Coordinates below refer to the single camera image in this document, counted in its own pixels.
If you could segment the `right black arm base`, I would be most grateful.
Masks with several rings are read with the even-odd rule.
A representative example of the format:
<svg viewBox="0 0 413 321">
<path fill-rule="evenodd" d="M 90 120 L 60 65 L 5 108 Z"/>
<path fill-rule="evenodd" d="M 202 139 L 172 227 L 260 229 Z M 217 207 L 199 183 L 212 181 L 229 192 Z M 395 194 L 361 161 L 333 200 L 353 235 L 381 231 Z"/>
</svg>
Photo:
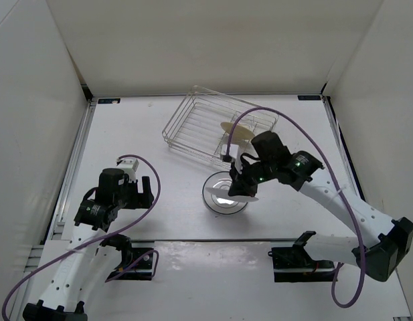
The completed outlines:
<svg viewBox="0 0 413 321">
<path fill-rule="evenodd" d="M 316 233 L 306 231 L 297 239 L 271 243 L 268 256 L 272 259 L 275 283 L 332 282 L 335 265 L 329 260 L 313 260 L 304 250 Z"/>
</svg>

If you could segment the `white patterned plate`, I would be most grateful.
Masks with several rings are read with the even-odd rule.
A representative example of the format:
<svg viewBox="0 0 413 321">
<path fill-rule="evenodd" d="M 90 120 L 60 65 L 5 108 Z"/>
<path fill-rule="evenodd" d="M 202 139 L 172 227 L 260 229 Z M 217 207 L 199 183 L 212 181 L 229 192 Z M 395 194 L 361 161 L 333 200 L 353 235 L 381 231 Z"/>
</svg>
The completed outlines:
<svg viewBox="0 0 413 321">
<path fill-rule="evenodd" d="M 210 211 L 220 215 L 233 215 L 245 210 L 247 203 L 225 199 L 208 191 L 208 188 L 227 191 L 231 183 L 232 180 L 227 171 L 216 172 L 205 180 L 202 187 L 202 197 L 203 203 Z"/>
</svg>

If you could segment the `beige plate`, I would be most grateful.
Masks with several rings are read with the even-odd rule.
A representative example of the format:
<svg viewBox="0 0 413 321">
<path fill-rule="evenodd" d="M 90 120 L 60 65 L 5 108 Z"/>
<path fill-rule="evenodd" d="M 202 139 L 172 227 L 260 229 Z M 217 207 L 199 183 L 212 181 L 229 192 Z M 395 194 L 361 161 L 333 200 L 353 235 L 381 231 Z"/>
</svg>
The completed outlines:
<svg viewBox="0 0 413 321">
<path fill-rule="evenodd" d="M 227 134 L 230 134 L 232 128 L 233 128 L 233 123 L 231 122 L 221 122 L 220 126 L 226 132 Z M 246 127 L 236 125 L 236 127 L 233 130 L 233 135 L 232 138 L 236 140 L 251 140 L 255 137 L 254 133 L 249 130 Z"/>
</svg>

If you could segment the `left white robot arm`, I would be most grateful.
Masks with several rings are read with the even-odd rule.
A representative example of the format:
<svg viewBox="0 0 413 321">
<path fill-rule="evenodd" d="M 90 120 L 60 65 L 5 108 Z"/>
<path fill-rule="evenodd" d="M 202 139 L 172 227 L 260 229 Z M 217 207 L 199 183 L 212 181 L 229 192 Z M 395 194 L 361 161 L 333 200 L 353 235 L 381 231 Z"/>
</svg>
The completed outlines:
<svg viewBox="0 0 413 321">
<path fill-rule="evenodd" d="M 98 286 L 133 258 L 130 239 L 109 233 L 112 222 L 120 210 L 149 210 L 154 200 L 148 176 L 138 181 L 132 169 L 104 169 L 80 202 L 65 256 L 37 302 L 26 304 L 23 319 L 87 320 Z"/>
</svg>

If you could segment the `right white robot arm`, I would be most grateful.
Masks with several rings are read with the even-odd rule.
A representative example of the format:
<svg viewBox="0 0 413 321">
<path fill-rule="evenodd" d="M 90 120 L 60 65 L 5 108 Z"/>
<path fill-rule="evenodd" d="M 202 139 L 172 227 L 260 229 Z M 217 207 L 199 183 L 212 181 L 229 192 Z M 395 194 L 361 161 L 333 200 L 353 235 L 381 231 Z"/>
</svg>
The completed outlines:
<svg viewBox="0 0 413 321">
<path fill-rule="evenodd" d="M 346 225 L 355 237 L 331 237 L 304 232 L 293 244 L 293 261 L 306 268 L 315 260 L 358 266 L 370 278 L 385 282 L 410 251 L 413 222 L 394 219 L 355 193 L 336 187 L 323 163 L 306 151 L 291 153 L 278 134 L 266 131 L 251 141 L 253 163 L 237 144 L 223 145 L 221 159 L 230 163 L 231 199 L 254 199 L 261 183 L 277 180 L 314 200 Z"/>
</svg>

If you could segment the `silver wire dish rack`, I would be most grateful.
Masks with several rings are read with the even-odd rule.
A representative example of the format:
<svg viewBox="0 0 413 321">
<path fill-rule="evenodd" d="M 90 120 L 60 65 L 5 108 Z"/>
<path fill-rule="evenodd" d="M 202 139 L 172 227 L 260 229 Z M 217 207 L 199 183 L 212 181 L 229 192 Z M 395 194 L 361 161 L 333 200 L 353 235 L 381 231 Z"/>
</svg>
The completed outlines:
<svg viewBox="0 0 413 321">
<path fill-rule="evenodd" d="M 221 123 L 232 124 L 253 107 L 243 99 L 193 86 L 165 125 L 162 137 L 169 148 L 205 165 L 227 170 L 230 165 L 220 160 L 220 153 L 229 134 Z"/>
</svg>

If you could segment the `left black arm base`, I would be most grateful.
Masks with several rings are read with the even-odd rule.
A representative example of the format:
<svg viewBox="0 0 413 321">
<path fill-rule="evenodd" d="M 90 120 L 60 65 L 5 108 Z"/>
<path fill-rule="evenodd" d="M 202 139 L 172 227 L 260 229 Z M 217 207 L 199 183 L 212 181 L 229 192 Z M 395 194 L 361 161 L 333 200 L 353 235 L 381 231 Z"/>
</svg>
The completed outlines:
<svg viewBox="0 0 413 321">
<path fill-rule="evenodd" d="M 159 252 L 154 242 L 131 242 L 122 254 L 121 263 L 110 273 L 106 282 L 151 281 L 157 273 Z"/>
</svg>

